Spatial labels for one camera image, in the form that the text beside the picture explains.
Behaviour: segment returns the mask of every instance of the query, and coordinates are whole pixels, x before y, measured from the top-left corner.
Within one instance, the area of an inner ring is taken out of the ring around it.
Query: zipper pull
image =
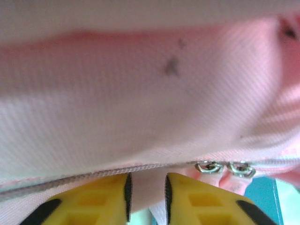
[[[255,169],[246,162],[228,163],[227,169],[228,172],[220,181],[219,187],[239,195],[244,195],[246,188],[251,184],[252,178],[255,175]]]
[[[197,163],[195,168],[201,173],[198,178],[199,181],[219,187],[219,182],[223,177],[224,165],[218,162],[203,161]]]

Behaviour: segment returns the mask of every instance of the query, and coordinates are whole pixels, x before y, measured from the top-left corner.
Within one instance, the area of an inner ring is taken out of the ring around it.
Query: yellow plastic object
[[[249,199],[177,173],[166,177],[168,225],[275,225]]]
[[[130,174],[104,177],[53,196],[21,225],[125,225],[131,194]]]

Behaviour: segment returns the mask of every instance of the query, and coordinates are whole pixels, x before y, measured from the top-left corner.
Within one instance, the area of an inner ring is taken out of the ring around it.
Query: zipper
[[[177,164],[147,164],[147,165],[139,165],[139,166],[131,166],[119,169],[98,171],[98,172],[90,172],[85,174],[79,174],[74,176],[69,176],[57,180],[51,180],[44,183],[34,184],[26,187],[18,187],[10,190],[0,191],[0,202],[32,194],[35,192],[45,191],[51,188],[56,188],[61,185],[86,180],[86,179],[96,179],[105,176],[111,176],[122,173],[132,173],[141,170],[148,170],[160,167],[168,167],[168,166],[187,166],[194,165],[196,170],[201,173],[206,174],[216,174],[221,173],[225,167],[235,176],[241,178],[252,178],[257,170],[260,171],[270,171],[270,168],[259,167],[259,164],[267,164],[269,166],[279,166],[285,164],[285,169],[287,162],[289,163],[289,167],[294,167],[297,164],[300,164],[300,158],[295,159],[267,159],[263,161],[255,161],[255,162],[228,162],[228,161],[191,161],[185,163],[177,163]]]

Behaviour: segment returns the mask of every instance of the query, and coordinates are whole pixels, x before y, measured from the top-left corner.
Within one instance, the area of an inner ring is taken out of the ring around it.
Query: zipper teeth
[[[148,165],[139,165],[139,166],[131,166],[131,167],[126,167],[126,168],[120,168],[120,169],[111,169],[111,170],[105,170],[105,171],[98,171],[98,172],[90,172],[90,173],[85,173],[85,174],[79,174],[79,175],[74,175],[70,177],[65,177],[65,178],[60,178],[57,180],[51,180],[47,181],[44,183],[40,184],[34,184],[26,187],[18,187],[15,189],[11,190],[6,190],[6,191],[0,191],[0,202],[15,198],[15,197],[20,197],[28,194],[32,194],[35,192],[41,192],[45,191],[51,188],[56,188],[61,185],[73,183],[76,181],[80,181],[83,179],[95,179],[95,178],[101,178],[105,176],[111,176],[111,175],[116,175],[116,174],[122,174],[122,173],[132,173],[136,171],[141,171],[141,170],[148,170],[148,169],[154,169],[154,168],[159,168],[159,167],[166,167],[166,166],[176,166],[176,165],[193,165],[197,163],[201,163],[205,161],[191,161],[191,162],[186,162],[186,163],[177,163],[177,164],[148,164]],[[226,164],[228,161],[218,161],[219,163]],[[248,162],[251,166],[254,166],[257,170],[261,171],[266,171],[270,170],[266,168],[260,168],[259,164],[269,164],[273,166],[277,165],[282,165],[284,163],[289,163],[289,166],[297,165],[300,163],[300,158],[295,158],[295,159],[266,159],[266,160],[261,160],[261,161],[255,161],[255,162]]]

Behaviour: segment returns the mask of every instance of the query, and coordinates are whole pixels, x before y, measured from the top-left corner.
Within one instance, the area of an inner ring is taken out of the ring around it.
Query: teal surface
[[[251,199],[275,223],[283,224],[276,181],[266,177],[253,179],[245,196]]]

